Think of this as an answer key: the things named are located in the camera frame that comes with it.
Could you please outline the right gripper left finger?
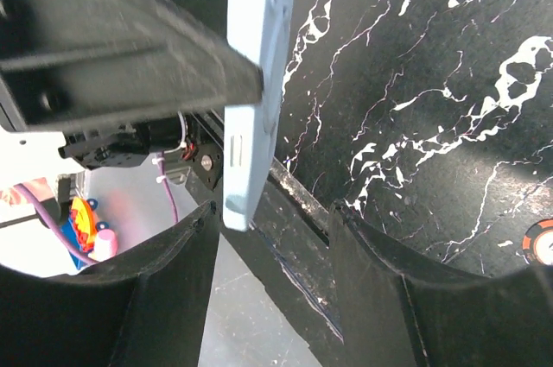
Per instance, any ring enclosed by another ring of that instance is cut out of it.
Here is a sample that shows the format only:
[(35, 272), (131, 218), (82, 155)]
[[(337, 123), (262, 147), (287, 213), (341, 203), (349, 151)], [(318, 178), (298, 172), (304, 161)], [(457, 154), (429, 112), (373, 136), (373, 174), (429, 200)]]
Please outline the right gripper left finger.
[(219, 227), (217, 206), (207, 201), (77, 275), (2, 268), (2, 365), (195, 366)]

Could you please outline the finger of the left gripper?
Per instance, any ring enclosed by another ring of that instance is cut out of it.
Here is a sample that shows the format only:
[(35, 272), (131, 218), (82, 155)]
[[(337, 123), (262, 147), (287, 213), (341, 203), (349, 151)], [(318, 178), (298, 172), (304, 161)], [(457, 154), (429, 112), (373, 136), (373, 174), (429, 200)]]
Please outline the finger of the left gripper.
[(256, 103), (227, 0), (1, 0), (1, 124), (77, 132)]

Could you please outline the phone with teal case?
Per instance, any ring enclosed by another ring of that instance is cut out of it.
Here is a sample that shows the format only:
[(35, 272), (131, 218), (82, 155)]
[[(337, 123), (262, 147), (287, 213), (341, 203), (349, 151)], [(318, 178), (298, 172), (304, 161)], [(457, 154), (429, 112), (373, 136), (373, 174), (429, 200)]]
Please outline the phone with teal case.
[(247, 231), (277, 144), (294, 0), (228, 0), (227, 41), (257, 67), (261, 98), (224, 109), (222, 217)]

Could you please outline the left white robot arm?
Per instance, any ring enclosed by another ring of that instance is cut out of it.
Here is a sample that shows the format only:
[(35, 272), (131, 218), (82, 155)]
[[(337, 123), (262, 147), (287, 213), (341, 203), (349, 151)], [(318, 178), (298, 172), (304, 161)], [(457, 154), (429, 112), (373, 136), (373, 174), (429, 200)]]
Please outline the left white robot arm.
[(258, 102), (227, 0), (1, 0), (1, 125), (25, 159), (128, 168), (181, 141), (180, 115)]

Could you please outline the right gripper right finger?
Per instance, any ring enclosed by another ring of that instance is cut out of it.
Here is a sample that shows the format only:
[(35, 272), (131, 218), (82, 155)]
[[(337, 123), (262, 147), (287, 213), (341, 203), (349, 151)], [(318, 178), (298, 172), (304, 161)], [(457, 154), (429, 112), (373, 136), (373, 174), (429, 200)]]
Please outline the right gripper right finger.
[(352, 366), (549, 366), (552, 269), (495, 278), (432, 260), (342, 202), (329, 214), (346, 358)]

